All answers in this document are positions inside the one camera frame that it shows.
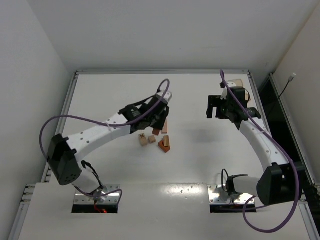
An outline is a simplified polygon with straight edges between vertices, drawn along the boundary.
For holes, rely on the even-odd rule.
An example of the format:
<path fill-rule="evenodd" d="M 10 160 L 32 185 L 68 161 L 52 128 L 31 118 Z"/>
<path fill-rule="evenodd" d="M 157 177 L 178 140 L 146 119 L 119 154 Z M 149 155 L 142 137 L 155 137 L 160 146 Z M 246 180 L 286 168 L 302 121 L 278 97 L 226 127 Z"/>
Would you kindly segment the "metal base plate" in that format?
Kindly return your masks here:
<path fill-rule="evenodd" d="M 123 191 L 119 184 L 107 184 L 93 193 L 83 193 L 76 188 L 73 203 L 75 205 L 117 205 L 120 203 Z"/>
<path fill-rule="evenodd" d="M 228 195 L 221 184 L 208 184 L 208 198 L 211 206 L 244 205 L 252 195 L 248 193 Z"/>

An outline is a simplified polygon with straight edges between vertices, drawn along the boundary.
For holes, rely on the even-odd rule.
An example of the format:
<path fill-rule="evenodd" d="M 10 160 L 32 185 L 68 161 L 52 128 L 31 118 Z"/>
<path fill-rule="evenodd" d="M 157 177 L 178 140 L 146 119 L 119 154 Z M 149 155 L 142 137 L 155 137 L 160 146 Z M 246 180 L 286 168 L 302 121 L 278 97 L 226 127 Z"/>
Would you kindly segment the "red-brown arch block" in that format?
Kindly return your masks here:
<path fill-rule="evenodd" d="M 158 147 L 164 152 L 164 153 L 167 153 L 170 151 L 171 147 L 170 146 L 165 146 L 164 145 L 164 141 L 161 140 L 158 142 Z"/>

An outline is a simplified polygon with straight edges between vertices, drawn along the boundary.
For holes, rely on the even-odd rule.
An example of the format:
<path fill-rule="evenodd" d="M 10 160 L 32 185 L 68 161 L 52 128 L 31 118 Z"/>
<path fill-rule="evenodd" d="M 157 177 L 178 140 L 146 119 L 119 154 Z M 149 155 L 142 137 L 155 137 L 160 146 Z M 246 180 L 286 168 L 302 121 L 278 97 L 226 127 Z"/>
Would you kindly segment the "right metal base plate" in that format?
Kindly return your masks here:
<path fill-rule="evenodd" d="M 221 184 L 208 184 L 208 198 L 211 206 L 244 205 L 252 195 L 248 193 L 228 195 Z"/>

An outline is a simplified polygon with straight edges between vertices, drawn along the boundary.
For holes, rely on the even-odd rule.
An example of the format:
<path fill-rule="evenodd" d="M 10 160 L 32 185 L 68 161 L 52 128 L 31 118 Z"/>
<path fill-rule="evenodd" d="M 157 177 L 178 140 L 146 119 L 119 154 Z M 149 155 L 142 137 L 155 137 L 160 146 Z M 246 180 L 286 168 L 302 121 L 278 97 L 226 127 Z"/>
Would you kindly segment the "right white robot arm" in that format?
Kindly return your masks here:
<path fill-rule="evenodd" d="M 228 176 L 225 183 L 228 195 L 247 193 L 258 197 L 267 206 L 301 198 L 304 165 L 289 163 L 287 155 L 265 128 L 261 114 L 256 108 L 248 107 L 245 88 L 233 86 L 225 88 L 222 95 L 208 96 L 206 116 L 231 121 L 248 140 L 262 165 L 260 178 L 247 174 Z"/>

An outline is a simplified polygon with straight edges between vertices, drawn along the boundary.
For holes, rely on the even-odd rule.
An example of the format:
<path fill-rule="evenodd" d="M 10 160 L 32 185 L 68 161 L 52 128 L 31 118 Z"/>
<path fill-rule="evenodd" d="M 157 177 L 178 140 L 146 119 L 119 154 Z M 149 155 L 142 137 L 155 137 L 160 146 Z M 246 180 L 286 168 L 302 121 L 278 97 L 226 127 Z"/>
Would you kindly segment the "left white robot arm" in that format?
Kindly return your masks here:
<path fill-rule="evenodd" d="M 55 135 L 50 142 L 47 162 L 61 186 L 73 185 L 89 197 L 97 196 L 103 187 L 97 173 L 84 160 L 87 155 L 107 143 L 148 127 L 161 130 L 169 114 L 172 94 L 154 95 L 140 107 L 127 105 L 102 125 L 63 137 Z"/>

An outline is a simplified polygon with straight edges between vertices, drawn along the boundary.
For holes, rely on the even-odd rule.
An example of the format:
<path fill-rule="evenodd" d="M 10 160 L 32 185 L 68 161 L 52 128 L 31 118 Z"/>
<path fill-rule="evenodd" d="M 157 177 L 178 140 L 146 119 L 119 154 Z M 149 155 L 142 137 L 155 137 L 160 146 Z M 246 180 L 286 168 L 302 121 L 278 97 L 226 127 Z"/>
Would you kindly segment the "dark-topped wood block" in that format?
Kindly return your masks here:
<path fill-rule="evenodd" d="M 163 140 L 163 145 L 165 147 L 169 147 L 170 146 L 170 138 L 169 138 L 168 135 L 164 135 L 162 140 Z"/>

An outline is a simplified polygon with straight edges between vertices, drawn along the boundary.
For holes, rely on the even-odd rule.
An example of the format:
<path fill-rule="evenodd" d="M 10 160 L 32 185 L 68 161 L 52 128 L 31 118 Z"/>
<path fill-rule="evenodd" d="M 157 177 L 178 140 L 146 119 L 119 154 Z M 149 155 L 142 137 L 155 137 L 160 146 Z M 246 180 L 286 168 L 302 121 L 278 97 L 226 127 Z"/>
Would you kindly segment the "clear orange plastic box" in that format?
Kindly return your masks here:
<path fill-rule="evenodd" d="M 244 87 L 243 81 L 241 79 L 228 80 L 227 84 L 229 87 L 241 87 L 241 88 Z M 250 102 L 251 101 L 250 93 L 248 92 L 247 89 L 244 89 L 244 90 L 245 90 L 245 100 L 247 102 Z"/>

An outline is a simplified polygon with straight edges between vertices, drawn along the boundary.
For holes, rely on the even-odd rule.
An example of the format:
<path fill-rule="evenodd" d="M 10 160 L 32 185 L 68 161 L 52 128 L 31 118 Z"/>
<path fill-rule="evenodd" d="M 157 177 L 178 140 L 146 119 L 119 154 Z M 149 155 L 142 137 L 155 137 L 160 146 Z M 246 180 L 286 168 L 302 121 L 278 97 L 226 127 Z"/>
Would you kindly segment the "small plain wood cube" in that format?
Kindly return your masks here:
<path fill-rule="evenodd" d="M 153 143 L 155 143 L 157 140 L 156 140 L 156 137 L 154 136 L 154 135 L 150 135 L 149 137 L 148 137 L 148 142 L 150 143 L 150 144 L 153 144 Z"/>

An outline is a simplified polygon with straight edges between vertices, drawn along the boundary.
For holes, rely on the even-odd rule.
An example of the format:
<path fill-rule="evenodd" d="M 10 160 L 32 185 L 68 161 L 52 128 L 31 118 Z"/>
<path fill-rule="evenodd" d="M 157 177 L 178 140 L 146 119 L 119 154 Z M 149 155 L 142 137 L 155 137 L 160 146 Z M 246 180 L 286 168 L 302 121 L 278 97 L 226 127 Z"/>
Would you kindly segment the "wood cube letter N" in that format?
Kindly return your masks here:
<path fill-rule="evenodd" d="M 141 134 L 139 134 L 138 136 L 139 136 L 139 139 L 140 139 L 140 140 L 143 140 L 143 141 L 146 140 L 146 136 L 145 136 L 144 133 L 141 133 Z"/>

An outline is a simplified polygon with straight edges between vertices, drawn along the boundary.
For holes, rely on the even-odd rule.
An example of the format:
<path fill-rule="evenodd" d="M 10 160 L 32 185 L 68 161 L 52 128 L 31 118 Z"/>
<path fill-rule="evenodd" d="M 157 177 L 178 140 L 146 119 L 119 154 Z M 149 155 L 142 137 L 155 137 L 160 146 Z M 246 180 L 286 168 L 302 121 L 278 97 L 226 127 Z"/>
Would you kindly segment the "light wood cube block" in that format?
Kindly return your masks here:
<path fill-rule="evenodd" d="M 148 144 L 148 141 L 146 139 L 144 139 L 144 138 L 140 139 L 139 142 L 140 142 L 140 145 L 142 147 L 144 147 L 144 146 L 146 146 Z"/>

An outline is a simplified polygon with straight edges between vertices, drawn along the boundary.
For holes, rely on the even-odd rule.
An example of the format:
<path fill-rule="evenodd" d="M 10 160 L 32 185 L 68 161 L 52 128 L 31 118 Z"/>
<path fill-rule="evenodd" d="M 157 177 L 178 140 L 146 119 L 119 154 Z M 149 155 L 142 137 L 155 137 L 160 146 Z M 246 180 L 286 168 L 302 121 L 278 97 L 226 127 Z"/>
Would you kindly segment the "red-brown long block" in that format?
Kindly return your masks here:
<path fill-rule="evenodd" d="M 155 136 L 159 136 L 161 134 L 161 130 L 160 129 L 157 129 L 157 128 L 154 128 L 152 130 L 152 134 L 155 135 Z"/>

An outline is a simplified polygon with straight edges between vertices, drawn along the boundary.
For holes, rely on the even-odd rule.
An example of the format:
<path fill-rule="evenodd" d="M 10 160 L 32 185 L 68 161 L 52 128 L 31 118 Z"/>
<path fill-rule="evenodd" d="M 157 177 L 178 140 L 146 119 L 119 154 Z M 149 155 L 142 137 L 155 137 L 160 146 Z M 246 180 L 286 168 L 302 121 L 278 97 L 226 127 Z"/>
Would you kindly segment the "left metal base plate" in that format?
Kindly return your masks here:
<path fill-rule="evenodd" d="M 120 203 L 123 191 L 119 184 L 107 184 L 93 193 L 83 193 L 76 188 L 73 203 L 75 205 L 117 205 Z"/>

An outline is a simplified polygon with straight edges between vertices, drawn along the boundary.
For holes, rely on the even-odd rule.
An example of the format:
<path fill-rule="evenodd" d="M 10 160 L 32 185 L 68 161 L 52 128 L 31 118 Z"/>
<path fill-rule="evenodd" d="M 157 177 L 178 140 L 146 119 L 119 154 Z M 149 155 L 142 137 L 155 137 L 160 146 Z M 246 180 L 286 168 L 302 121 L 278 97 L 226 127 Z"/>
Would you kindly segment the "light wood long block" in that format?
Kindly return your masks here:
<path fill-rule="evenodd" d="M 168 133 L 168 120 L 166 119 L 163 125 L 163 128 L 161 130 L 162 134 L 167 134 Z"/>

